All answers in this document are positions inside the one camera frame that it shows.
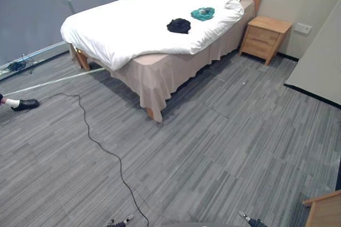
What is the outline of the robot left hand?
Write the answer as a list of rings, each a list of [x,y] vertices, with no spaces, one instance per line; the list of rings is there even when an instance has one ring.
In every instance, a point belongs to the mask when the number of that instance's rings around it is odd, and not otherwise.
[[[114,219],[111,219],[106,227],[127,227],[128,223],[131,222],[133,219],[134,215],[129,215],[120,222],[116,222]]]

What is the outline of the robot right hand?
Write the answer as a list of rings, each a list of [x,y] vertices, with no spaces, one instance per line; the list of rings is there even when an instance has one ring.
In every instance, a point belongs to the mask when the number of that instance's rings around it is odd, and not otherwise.
[[[254,219],[246,215],[243,211],[238,211],[241,216],[251,227],[267,227],[267,225],[261,219]]]

